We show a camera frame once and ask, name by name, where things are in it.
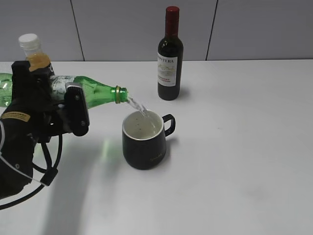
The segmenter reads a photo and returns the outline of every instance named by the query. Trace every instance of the bottle with white cap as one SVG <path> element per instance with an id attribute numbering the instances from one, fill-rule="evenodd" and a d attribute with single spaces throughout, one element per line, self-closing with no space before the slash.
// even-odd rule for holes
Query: bottle with white cap
<path id="1" fill-rule="evenodd" d="M 54 75 L 50 58 L 41 49 L 41 43 L 36 34 L 28 33 L 20 36 L 19 43 L 30 63 L 29 71 L 47 69 L 50 75 Z"/>

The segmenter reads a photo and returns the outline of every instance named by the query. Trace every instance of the wine bottle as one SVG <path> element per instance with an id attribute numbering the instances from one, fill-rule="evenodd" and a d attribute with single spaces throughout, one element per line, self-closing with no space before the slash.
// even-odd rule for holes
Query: wine bottle
<path id="1" fill-rule="evenodd" d="M 180 90 L 183 45 L 178 38 L 179 8 L 169 6 L 165 15 L 165 37 L 158 45 L 157 92 L 164 100 L 176 99 Z"/>
<path id="2" fill-rule="evenodd" d="M 110 87 L 97 82 L 86 76 L 57 76 L 50 77 L 52 86 L 52 98 L 63 100 L 66 92 L 65 84 L 67 82 L 79 83 L 83 87 L 87 107 L 106 104 L 110 102 L 123 103 L 128 101 L 128 91 L 119 86 Z M 7 107 L 11 103 L 12 94 L 12 75 L 0 73 L 0 107 Z"/>

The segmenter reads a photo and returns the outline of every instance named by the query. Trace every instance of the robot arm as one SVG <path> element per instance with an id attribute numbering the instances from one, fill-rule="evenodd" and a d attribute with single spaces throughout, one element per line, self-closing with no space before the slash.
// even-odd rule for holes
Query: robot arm
<path id="1" fill-rule="evenodd" d="M 67 84 L 64 100 L 52 100 L 49 75 L 42 71 L 31 73 L 28 68 L 27 61 L 16 61 L 12 65 L 12 103 L 0 117 L 0 199 L 21 192 L 25 185 L 31 183 L 33 169 L 44 173 L 38 191 L 49 186 L 58 172 L 62 134 L 83 136 L 89 129 L 86 101 L 80 85 Z M 53 136 L 59 136 L 60 140 L 54 166 L 46 147 Z M 46 169 L 33 164 L 37 143 L 43 147 Z M 19 199 L 15 204 L 0 206 L 0 210 L 29 197 Z"/>

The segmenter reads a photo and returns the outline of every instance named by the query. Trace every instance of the black mug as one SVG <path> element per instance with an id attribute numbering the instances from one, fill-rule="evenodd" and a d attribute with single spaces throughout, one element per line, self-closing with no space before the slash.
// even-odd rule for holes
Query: black mug
<path id="1" fill-rule="evenodd" d="M 127 163 L 141 170 L 158 165 L 165 156 L 165 137 L 175 130 L 175 118 L 163 117 L 148 110 L 149 119 L 139 111 L 128 115 L 123 121 L 123 154 Z M 171 121 L 165 130 L 164 123 Z"/>

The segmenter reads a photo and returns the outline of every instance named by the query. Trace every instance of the gold text on mug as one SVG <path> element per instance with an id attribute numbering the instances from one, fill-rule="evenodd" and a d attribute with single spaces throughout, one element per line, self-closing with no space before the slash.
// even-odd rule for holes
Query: gold text on mug
<path id="1" fill-rule="evenodd" d="M 155 159 L 158 159 L 159 157 L 162 157 L 162 154 L 160 153 L 159 155 L 157 155 L 156 157 L 154 157 L 154 158 L 150 158 L 150 161 L 152 162 L 152 161 L 154 161 Z"/>

